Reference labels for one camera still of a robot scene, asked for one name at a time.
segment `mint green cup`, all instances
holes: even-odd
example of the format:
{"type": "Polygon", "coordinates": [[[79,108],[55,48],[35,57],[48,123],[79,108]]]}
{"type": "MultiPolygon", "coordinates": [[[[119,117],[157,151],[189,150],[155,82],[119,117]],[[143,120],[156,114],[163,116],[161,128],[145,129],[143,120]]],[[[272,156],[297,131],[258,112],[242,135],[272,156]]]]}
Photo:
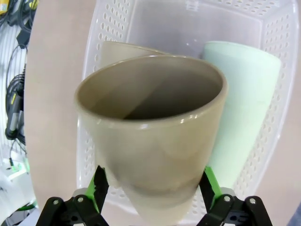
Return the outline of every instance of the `mint green cup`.
{"type": "Polygon", "coordinates": [[[207,42],[203,59],[218,67],[229,94],[209,165],[222,187],[232,187],[254,145],[273,97],[281,61],[257,48],[207,42]]]}

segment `screw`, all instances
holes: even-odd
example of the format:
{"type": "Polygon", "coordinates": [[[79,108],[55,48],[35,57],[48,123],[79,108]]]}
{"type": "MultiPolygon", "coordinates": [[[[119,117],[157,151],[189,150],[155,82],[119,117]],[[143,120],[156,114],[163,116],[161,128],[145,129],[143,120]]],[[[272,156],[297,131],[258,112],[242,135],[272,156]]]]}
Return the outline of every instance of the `screw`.
{"type": "Polygon", "coordinates": [[[225,196],[225,197],[224,197],[224,200],[225,200],[226,202],[230,202],[231,199],[230,199],[229,196],[225,196]]]}
{"type": "Polygon", "coordinates": [[[252,199],[250,199],[250,203],[251,203],[251,204],[255,204],[255,203],[256,203],[256,200],[252,198],[252,199]]]}

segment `perforated basket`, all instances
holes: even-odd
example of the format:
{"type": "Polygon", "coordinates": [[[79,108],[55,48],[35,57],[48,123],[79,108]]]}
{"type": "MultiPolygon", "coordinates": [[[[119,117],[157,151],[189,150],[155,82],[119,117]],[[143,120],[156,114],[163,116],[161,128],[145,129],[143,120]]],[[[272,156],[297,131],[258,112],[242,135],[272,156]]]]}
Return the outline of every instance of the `perforated basket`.
{"type": "MultiPolygon", "coordinates": [[[[89,38],[83,78],[99,69],[105,40],[129,42],[180,55],[198,57],[210,40],[237,42],[267,51],[282,68],[266,119],[253,150],[233,186],[239,198],[255,193],[280,137],[297,61],[297,3],[287,0],[98,0],[89,38]]],[[[95,147],[78,124],[78,188],[88,186],[95,171],[95,147]]],[[[110,188],[106,203],[123,211],[120,224],[145,225],[121,189],[110,188]]],[[[196,225],[205,207],[198,190],[179,225],[196,225]]]]}

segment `beige tabletop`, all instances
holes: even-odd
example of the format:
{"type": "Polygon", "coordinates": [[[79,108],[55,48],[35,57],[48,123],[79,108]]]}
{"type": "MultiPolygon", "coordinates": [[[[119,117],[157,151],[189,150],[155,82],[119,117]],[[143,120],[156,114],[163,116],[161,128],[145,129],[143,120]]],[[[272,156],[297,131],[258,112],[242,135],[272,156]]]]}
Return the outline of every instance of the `beige tabletop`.
{"type": "MultiPolygon", "coordinates": [[[[25,81],[25,134],[41,208],[49,197],[67,200],[76,189],[73,94],[81,81],[94,6],[94,0],[84,4],[79,0],[44,0],[35,17],[25,81]]],[[[301,201],[301,179],[296,176],[301,173],[299,84],[300,69],[280,141],[257,192],[274,226],[286,225],[301,201]]]]}

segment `tan plastic cup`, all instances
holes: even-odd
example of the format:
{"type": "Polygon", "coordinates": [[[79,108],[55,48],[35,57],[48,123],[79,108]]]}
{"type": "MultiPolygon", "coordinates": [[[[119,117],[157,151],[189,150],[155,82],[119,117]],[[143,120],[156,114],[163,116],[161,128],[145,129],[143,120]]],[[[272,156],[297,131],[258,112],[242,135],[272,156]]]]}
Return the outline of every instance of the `tan plastic cup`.
{"type": "Polygon", "coordinates": [[[151,225],[174,225],[191,206],[228,92],[206,61],[145,56],[103,68],[75,103],[99,156],[151,225]]]}
{"type": "Polygon", "coordinates": [[[143,57],[143,56],[157,56],[166,53],[160,52],[156,49],[141,47],[129,43],[104,41],[101,47],[100,67],[106,67],[119,61],[143,57]]]}

